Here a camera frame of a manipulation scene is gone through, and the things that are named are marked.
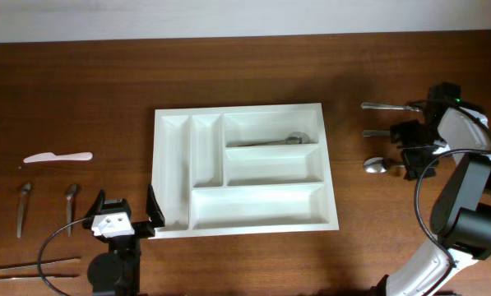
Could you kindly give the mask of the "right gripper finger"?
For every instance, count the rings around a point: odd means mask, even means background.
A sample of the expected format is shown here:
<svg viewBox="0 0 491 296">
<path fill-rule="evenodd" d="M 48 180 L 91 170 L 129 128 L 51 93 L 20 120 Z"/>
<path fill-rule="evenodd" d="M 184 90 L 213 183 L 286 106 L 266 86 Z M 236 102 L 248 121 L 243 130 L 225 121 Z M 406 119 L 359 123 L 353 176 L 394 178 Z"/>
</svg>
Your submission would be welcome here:
<svg viewBox="0 0 491 296">
<path fill-rule="evenodd" d="M 418 146 L 422 141 L 423 125 L 418 120 L 399 123 L 390 126 L 390 141 L 392 144 L 401 143 L 403 146 Z"/>
<path fill-rule="evenodd" d="M 405 180 L 416 180 L 428 164 L 436 159 L 434 148 L 404 149 L 401 158 L 405 166 Z"/>
</svg>

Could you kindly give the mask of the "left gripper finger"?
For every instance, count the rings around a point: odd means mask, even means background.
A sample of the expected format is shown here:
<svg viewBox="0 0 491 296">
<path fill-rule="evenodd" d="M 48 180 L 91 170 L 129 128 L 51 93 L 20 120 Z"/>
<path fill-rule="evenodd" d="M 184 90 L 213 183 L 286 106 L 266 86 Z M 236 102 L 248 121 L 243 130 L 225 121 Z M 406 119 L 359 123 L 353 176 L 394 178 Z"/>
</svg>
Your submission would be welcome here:
<svg viewBox="0 0 491 296">
<path fill-rule="evenodd" d="M 102 207 L 105 202 L 105 192 L 101 189 L 95 198 L 94 203 L 91 205 L 90 209 L 86 212 L 86 218 L 93 218 L 102 211 Z"/>
<path fill-rule="evenodd" d="M 165 217 L 155 198 L 154 188 L 151 184 L 147 187 L 146 195 L 146 214 L 154 228 L 165 227 Z"/>
</svg>

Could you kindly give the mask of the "large steel spoon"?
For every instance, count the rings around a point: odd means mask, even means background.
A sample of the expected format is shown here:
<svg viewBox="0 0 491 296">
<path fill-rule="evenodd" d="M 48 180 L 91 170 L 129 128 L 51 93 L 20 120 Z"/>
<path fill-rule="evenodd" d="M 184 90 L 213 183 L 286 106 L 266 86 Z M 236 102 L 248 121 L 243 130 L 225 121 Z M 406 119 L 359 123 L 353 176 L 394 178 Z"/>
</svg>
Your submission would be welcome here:
<svg viewBox="0 0 491 296">
<path fill-rule="evenodd" d="M 367 159 L 363 163 L 363 168 L 366 173 L 385 173 L 390 169 L 404 168 L 402 162 L 383 157 L 373 157 Z"/>
<path fill-rule="evenodd" d="M 305 132 L 291 132 L 284 140 L 237 144 L 237 147 L 300 145 L 300 144 L 308 144 L 310 141 L 311 141 L 310 136 Z"/>
</svg>

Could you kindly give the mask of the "steel fork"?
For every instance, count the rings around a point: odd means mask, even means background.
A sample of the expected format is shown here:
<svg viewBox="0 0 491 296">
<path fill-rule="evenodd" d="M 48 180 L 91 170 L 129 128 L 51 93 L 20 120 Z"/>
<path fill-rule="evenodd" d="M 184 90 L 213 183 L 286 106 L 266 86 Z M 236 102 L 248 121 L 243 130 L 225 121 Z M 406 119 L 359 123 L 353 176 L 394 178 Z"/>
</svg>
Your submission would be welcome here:
<svg viewBox="0 0 491 296">
<path fill-rule="evenodd" d="M 387 136 L 389 137 L 391 132 L 388 130 L 363 130 L 363 137 L 373 137 L 373 136 Z"/>
<path fill-rule="evenodd" d="M 411 112 L 421 112 L 422 109 L 415 106 L 408 105 L 391 105 L 391 104 L 378 104 L 371 102 L 363 102 L 360 107 L 362 109 L 380 109 L 380 110 L 402 110 Z"/>
</svg>

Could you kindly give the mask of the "steel fork top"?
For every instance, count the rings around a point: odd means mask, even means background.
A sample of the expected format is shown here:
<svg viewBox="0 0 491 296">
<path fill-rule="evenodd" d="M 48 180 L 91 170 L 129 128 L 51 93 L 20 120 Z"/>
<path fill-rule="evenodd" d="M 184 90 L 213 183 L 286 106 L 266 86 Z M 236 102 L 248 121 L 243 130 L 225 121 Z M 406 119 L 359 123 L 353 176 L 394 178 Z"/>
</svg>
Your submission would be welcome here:
<svg viewBox="0 0 491 296">
<path fill-rule="evenodd" d="M 380 109 L 380 110 L 402 110 L 411 112 L 421 112 L 422 109 L 415 106 L 408 105 L 391 105 L 391 104 L 378 104 L 371 102 L 363 102 L 360 107 L 362 109 Z"/>
</svg>

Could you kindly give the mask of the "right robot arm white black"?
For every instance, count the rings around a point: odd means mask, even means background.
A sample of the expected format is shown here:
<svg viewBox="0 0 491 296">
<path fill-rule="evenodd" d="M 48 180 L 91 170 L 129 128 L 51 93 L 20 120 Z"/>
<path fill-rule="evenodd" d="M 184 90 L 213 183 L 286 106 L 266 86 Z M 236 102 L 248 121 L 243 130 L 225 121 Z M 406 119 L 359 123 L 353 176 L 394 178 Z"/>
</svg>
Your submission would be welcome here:
<svg viewBox="0 0 491 296">
<path fill-rule="evenodd" d="M 414 211 L 426 241 L 398 271 L 384 275 L 371 295 L 435 295 L 453 276 L 491 256 L 491 130 L 484 109 L 462 99 L 459 85 L 431 86 L 426 99 L 405 110 L 424 120 L 390 127 L 387 135 L 401 161 L 375 157 L 365 170 L 383 173 L 399 166 L 415 182 Z M 420 212 L 421 186 L 435 176 L 439 161 L 452 158 L 455 170 L 433 204 L 430 218 Z"/>
</svg>

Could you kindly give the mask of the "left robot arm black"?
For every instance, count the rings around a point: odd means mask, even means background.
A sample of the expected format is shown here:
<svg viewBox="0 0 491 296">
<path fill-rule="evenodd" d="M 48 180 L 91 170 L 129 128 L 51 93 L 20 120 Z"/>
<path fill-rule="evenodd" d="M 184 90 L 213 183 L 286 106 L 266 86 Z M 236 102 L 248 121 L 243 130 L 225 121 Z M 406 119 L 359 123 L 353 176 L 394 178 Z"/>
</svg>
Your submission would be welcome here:
<svg viewBox="0 0 491 296">
<path fill-rule="evenodd" d="M 107 252 L 96 256 L 89 264 L 87 278 L 93 295 L 138 295 L 142 239 L 155 236 L 155 230 L 165 226 L 152 186 L 147 187 L 146 214 L 148 219 L 132 222 L 132 211 L 125 199 L 107 200 L 105 191 L 98 193 L 86 212 L 83 228 L 106 243 Z"/>
</svg>

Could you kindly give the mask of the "small steel teaspoon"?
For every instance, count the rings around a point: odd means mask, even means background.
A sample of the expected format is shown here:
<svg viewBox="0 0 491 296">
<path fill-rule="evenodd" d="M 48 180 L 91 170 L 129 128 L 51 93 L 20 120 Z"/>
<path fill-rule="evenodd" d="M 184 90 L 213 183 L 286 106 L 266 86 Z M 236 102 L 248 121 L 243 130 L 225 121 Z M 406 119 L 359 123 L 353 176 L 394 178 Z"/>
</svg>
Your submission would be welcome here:
<svg viewBox="0 0 491 296">
<path fill-rule="evenodd" d="M 69 225 L 67 227 L 67 236 L 70 237 L 72 235 L 72 226 L 70 223 L 73 221 L 73 202 L 74 202 L 74 197 L 76 196 L 78 192 L 79 186 L 74 183 L 69 186 L 67 189 L 65 196 L 67 198 L 67 206 L 66 206 L 66 222 Z"/>
<path fill-rule="evenodd" d="M 22 227 L 23 227 L 23 223 L 24 223 L 26 201 L 27 201 L 27 197 L 29 196 L 29 194 L 31 192 L 31 189 L 32 189 L 31 183 L 26 183 L 21 188 L 21 195 L 20 195 L 19 205 L 18 205 L 18 209 L 17 209 L 17 224 L 16 224 L 16 236 L 18 238 L 21 238 Z"/>
</svg>

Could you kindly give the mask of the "pink plastic knife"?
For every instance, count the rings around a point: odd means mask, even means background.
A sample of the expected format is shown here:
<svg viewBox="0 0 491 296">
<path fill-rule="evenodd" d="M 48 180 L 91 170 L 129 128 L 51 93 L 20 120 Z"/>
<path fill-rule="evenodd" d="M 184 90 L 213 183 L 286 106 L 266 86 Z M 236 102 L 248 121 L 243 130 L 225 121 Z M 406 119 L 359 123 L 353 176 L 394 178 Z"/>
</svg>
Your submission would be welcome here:
<svg viewBox="0 0 491 296">
<path fill-rule="evenodd" d="M 37 155 L 28 156 L 23 159 L 25 164 L 50 162 L 50 161 L 88 161 L 93 158 L 91 152 L 79 152 L 66 155 L 55 155 L 53 152 L 44 152 Z"/>
</svg>

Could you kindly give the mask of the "small steel teaspoon far left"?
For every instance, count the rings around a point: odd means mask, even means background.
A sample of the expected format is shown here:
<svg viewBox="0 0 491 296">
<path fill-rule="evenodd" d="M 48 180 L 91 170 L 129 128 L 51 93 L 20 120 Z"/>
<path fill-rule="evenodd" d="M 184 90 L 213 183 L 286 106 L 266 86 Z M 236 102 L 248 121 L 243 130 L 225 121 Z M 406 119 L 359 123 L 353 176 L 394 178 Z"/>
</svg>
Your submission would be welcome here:
<svg viewBox="0 0 491 296">
<path fill-rule="evenodd" d="M 20 195 L 19 205 L 18 205 L 18 209 L 17 209 L 17 224 L 16 224 L 16 236 L 18 238 L 21 238 L 22 227 L 23 227 L 23 223 L 24 223 L 26 201 L 27 201 L 27 197 L 29 196 L 29 194 L 31 192 L 31 189 L 32 189 L 31 183 L 26 183 L 21 188 L 21 195 Z"/>
</svg>

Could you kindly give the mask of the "white plastic cutlery tray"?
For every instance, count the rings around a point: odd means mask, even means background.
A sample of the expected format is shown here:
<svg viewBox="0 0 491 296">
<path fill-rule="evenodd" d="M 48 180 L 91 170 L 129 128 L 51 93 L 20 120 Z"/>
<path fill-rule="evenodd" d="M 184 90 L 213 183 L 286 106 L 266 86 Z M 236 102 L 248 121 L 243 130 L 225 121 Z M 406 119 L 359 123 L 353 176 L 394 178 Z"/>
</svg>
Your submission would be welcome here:
<svg viewBox="0 0 491 296">
<path fill-rule="evenodd" d="M 308 144 L 246 146 L 305 132 Z M 322 106 L 158 109 L 151 183 L 158 238 L 335 231 Z"/>
</svg>

